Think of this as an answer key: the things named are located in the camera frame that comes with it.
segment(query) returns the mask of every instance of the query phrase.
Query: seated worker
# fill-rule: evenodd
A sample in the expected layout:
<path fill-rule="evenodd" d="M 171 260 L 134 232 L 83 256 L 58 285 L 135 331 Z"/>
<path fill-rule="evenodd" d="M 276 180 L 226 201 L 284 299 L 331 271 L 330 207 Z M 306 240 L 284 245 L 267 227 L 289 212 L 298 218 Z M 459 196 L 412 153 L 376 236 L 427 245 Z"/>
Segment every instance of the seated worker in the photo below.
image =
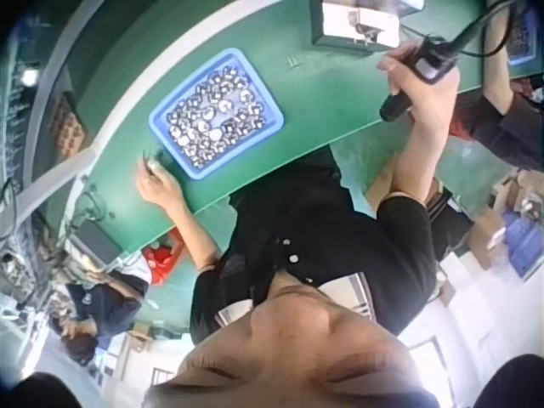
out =
<path fill-rule="evenodd" d="M 76 309 L 76 319 L 53 319 L 54 330 L 61 333 L 68 355 L 81 366 L 93 358 L 99 341 L 109 341 L 130 328 L 151 282 L 151 272 L 144 257 L 124 269 L 109 274 L 88 272 L 96 283 L 83 285 L 66 282 Z"/>
<path fill-rule="evenodd" d="M 491 5 L 496 0 L 487 0 Z M 484 51 L 493 51 L 507 29 L 508 9 L 488 25 Z M 542 98 L 532 88 L 542 87 L 542 74 L 530 81 L 510 82 L 506 47 L 484 59 L 483 97 L 472 103 L 476 93 L 459 97 L 460 121 L 454 121 L 452 134 L 468 133 L 495 156 L 526 170 L 544 169 L 542 140 Z"/>
<path fill-rule="evenodd" d="M 409 50 L 378 66 L 393 93 L 410 96 L 416 123 L 377 219 L 354 211 L 324 149 L 231 196 L 238 217 L 221 254 L 173 176 L 139 164 L 141 196 L 172 219 L 198 270 L 196 347 L 174 379 L 150 389 L 145 407 L 437 406 L 396 335 L 435 286 L 422 203 L 460 76 L 455 69 L 435 86 L 421 82 L 397 60 Z"/>

